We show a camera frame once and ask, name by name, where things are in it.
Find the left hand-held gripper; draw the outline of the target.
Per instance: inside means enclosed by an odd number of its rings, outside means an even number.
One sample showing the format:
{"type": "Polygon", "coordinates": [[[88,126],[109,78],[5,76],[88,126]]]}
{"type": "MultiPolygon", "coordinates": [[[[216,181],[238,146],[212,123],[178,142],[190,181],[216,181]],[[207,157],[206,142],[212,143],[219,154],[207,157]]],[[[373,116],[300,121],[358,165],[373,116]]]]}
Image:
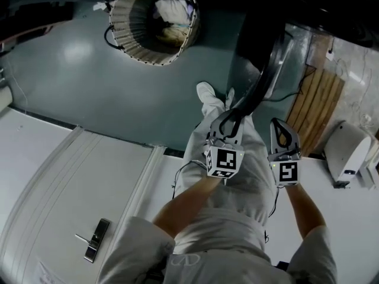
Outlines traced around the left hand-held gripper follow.
{"type": "Polygon", "coordinates": [[[243,118],[236,121],[233,137],[225,138],[230,132],[230,111],[222,113],[211,123],[205,144],[208,176],[230,179],[239,171],[245,154],[241,146],[244,124],[243,118]]]}

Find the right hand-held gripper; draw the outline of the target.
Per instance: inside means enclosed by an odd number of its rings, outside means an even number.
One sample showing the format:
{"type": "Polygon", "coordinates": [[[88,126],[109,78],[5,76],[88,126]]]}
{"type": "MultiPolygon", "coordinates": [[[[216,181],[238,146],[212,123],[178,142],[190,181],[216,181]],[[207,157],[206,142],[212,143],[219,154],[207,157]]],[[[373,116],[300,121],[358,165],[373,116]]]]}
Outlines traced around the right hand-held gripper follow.
{"type": "Polygon", "coordinates": [[[296,185],[299,183],[300,178],[300,139],[297,132],[286,122],[282,126],[282,135],[285,137],[287,149],[281,149],[281,124],[277,118],[271,120],[269,165],[274,175],[276,186],[296,185]]]}

